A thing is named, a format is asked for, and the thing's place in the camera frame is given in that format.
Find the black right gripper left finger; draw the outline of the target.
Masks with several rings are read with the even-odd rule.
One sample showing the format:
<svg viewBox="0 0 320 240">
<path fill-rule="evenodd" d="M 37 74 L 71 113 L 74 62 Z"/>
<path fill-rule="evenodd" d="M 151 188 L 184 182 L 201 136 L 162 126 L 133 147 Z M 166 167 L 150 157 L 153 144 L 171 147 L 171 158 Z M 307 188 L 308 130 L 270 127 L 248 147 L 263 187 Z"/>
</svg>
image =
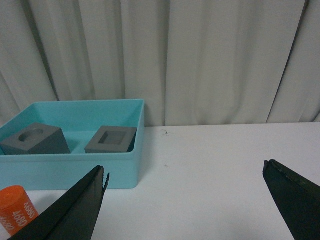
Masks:
<svg viewBox="0 0 320 240">
<path fill-rule="evenodd" d="M 97 165 L 11 240 L 90 240 L 110 174 Z"/>
</svg>

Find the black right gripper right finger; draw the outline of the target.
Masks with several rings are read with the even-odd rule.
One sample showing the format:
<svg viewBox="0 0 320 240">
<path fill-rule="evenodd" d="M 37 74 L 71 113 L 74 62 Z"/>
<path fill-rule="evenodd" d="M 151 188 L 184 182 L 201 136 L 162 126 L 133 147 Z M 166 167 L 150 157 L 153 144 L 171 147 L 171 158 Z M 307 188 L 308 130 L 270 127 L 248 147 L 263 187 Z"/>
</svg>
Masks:
<svg viewBox="0 0 320 240">
<path fill-rule="evenodd" d="M 263 178 L 295 240 L 320 238 L 320 187 L 274 159 L 265 160 Z"/>
</svg>

